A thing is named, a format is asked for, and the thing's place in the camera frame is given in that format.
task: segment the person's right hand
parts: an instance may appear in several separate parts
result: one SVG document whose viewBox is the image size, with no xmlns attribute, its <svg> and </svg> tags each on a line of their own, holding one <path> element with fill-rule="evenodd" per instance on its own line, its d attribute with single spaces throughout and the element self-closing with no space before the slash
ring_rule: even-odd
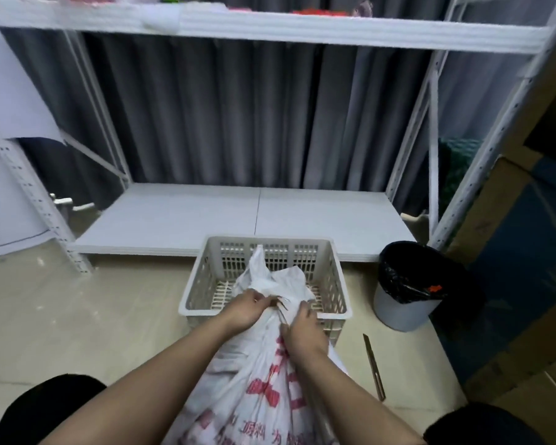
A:
<svg viewBox="0 0 556 445">
<path fill-rule="evenodd" d="M 301 364 L 318 354 L 327 355 L 329 340 L 317 321 L 317 312 L 306 301 L 301 301 L 297 316 L 290 326 L 284 323 L 280 326 L 280 334 L 295 364 Z"/>
</svg>

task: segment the gray trash bin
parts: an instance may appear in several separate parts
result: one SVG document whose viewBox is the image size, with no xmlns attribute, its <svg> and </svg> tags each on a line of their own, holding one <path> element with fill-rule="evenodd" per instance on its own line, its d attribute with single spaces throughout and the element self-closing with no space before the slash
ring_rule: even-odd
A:
<svg viewBox="0 0 556 445">
<path fill-rule="evenodd" d="M 398 331 L 412 331 L 454 286 L 457 266 L 434 248 L 393 242 L 383 249 L 373 308 L 379 320 Z"/>
</svg>

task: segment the shelf board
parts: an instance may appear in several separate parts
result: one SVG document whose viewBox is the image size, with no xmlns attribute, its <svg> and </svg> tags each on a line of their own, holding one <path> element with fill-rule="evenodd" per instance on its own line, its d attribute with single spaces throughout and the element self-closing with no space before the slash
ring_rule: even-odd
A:
<svg viewBox="0 0 556 445">
<path fill-rule="evenodd" d="M 383 193 L 133 184 L 69 248 L 196 256 L 207 235 L 333 239 L 342 261 L 414 240 Z"/>
<path fill-rule="evenodd" d="M 517 54 L 539 53 L 551 32 L 549 27 L 233 11 L 209 3 L 54 0 L 0 0 L 0 26 Z"/>
</svg>

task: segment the person's left hand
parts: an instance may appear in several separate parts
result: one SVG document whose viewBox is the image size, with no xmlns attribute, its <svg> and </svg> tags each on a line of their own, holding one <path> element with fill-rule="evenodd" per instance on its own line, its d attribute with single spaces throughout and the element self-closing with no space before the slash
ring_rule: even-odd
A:
<svg viewBox="0 0 556 445">
<path fill-rule="evenodd" d="M 259 320 L 263 311 L 276 299 L 276 297 L 264 297 L 253 289 L 247 289 L 232 299 L 216 317 L 225 322 L 228 335 L 236 336 L 251 328 Z"/>
</svg>

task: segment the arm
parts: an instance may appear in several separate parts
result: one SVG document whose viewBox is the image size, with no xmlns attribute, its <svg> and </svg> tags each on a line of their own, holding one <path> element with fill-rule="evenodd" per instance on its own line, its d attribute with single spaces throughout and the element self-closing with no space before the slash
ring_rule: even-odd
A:
<svg viewBox="0 0 556 445">
<path fill-rule="evenodd" d="M 245 291 L 82 406 L 41 445 L 160 444 L 221 345 L 250 328 L 272 301 Z"/>
<path fill-rule="evenodd" d="M 342 372 L 328 357 L 328 339 L 317 314 L 301 303 L 292 325 L 280 332 L 297 369 L 326 406 L 341 445 L 420 445 L 424 440 L 403 420 Z"/>
</svg>

